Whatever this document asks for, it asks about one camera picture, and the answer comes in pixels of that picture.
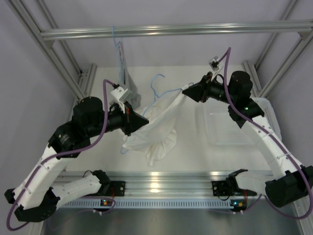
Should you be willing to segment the white tank top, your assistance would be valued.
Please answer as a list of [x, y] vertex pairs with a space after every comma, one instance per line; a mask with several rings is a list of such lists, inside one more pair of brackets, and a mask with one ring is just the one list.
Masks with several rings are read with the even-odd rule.
[[124, 138], [121, 153], [127, 151], [143, 152], [148, 166], [164, 159], [177, 144], [176, 120], [186, 96], [182, 88], [168, 90], [162, 94], [154, 91], [154, 101], [148, 107], [139, 110], [149, 123]]

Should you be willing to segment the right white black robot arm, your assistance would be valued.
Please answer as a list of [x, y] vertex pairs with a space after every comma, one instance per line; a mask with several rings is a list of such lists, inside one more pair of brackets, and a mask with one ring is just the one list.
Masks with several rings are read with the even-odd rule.
[[250, 76], [244, 71], [233, 72], [228, 83], [220, 83], [209, 72], [182, 93], [196, 102], [205, 103], [213, 98], [228, 104], [230, 118], [252, 140], [272, 171], [272, 177], [256, 175], [247, 169], [231, 173], [227, 188], [232, 194], [249, 190], [264, 195], [278, 208], [306, 196], [312, 199], [312, 166], [304, 166], [283, 145], [264, 111], [250, 97], [251, 89]]

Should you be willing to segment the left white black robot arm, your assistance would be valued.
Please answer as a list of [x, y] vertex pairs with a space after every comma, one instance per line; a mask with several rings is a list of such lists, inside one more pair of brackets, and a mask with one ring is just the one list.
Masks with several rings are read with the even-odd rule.
[[107, 125], [106, 132], [121, 129], [130, 136], [149, 121], [134, 112], [130, 104], [123, 112], [117, 104], [104, 109], [99, 98], [84, 98], [73, 108], [71, 121], [56, 129], [39, 163], [25, 181], [5, 192], [8, 203], [17, 204], [14, 215], [19, 222], [41, 222], [77, 198], [111, 194], [111, 181], [102, 170], [95, 170], [75, 182], [52, 186], [56, 177], [78, 157], [82, 148], [90, 146], [90, 139], [100, 135], [104, 123]]

